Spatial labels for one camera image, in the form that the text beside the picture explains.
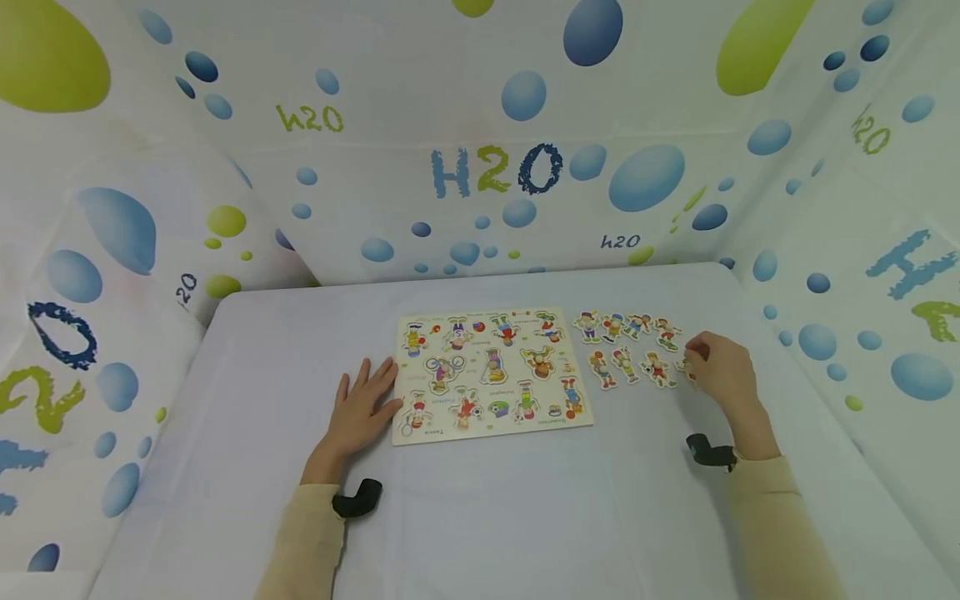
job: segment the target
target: hand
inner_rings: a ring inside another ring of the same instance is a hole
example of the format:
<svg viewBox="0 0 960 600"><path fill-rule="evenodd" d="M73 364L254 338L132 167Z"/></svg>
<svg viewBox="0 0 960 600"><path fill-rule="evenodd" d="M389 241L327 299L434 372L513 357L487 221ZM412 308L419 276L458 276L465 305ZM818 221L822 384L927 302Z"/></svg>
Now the hand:
<svg viewBox="0 0 960 600"><path fill-rule="evenodd" d="M398 367L393 358L383 361L370 375L370 359L360 365L353 387L349 375L340 378L333 413L326 435L314 448L303 468L300 484L339 483L345 460L376 439L403 406L400 398L377 408L377 400L394 384Z"/></svg>
<svg viewBox="0 0 960 600"><path fill-rule="evenodd" d="M780 456L770 418L756 393L750 352L730 338L704 331L686 343L684 357L697 384L727 416L740 454L754 461Z"/></svg>

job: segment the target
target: white table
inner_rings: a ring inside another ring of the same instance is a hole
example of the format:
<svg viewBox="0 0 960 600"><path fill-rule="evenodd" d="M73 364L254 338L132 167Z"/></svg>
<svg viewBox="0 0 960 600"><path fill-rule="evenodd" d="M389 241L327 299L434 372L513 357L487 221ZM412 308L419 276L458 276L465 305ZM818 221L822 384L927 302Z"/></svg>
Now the white table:
<svg viewBox="0 0 960 600"><path fill-rule="evenodd" d="M957 597L730 272L697 264L231 296L91 598L249 598L341 372L390 354L403 315L549 304L568 320L586 308L642 310L674 320L682 340L710 328L749 347L851 598ZM590 350L576 344L584 373ZM348 528L335 597L747 597L725 473L695 465L684 446L693 432L728 443L722 415L685 381L668 392L619 378L601 392L585 374L592 427L402 448L381 439L350 471L350 493L363 477L385 491ZM543 499L547 510L525 510Z"/></svg>

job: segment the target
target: printed fabric backdrop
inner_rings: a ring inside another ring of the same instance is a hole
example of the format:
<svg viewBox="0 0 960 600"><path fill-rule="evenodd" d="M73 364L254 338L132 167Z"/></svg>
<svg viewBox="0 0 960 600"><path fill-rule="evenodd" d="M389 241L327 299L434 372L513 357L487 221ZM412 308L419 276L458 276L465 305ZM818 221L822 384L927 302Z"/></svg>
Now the printed fabric backdrop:
<svg viewBox="0 0 960 600"><path fill-rule="evenodd" d="M958 31L948 0L0 0L0 591L85 596L229 294L718 259L960 586Z"/></svg>

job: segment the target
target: beige sleeve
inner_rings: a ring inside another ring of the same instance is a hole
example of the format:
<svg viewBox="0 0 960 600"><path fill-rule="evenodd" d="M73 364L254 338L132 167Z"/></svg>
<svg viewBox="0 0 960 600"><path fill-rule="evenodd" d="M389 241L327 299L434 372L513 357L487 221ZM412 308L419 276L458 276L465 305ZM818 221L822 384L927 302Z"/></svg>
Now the beige sleeve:
<svg viewBox="0 0 960 600"><path fill-rule="evenodd" d="M756 599L845 599L787 460L740 458L728 480L731 511Z"/></svg>
<svg viewBox="0 0 960 600"><path fill-rule="evenodd" d="M330 504L338 490L304 485L294 491L254 600L329 600L344 545L344 520Z"/></svg>

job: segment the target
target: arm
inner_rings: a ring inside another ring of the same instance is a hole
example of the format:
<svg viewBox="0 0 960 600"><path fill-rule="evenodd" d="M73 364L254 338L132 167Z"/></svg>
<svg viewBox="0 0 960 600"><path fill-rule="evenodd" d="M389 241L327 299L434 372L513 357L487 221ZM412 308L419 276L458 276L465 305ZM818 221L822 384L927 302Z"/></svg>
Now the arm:
<svg viewBox="0 0 960 600"><path fill-rule="evenodd" d="M365 359L349 392L349 377L346 373L341 377L330 425L307 459L300 485L283 512L254 600L330 598L345 528L331 502L340 490L347 458L371 443L403 406L399 399L376 406L393 385L396 372L388 358L370 376L370 360Z"/></svg>
<svg viewBox="0 0 960 600"><path fill-rule="evenodd" d="M687 343L684 355L733 433L740 460L728 479L728 493L754 594L760 600L845 599L756 393L750 353L705 331Z"/></svg>

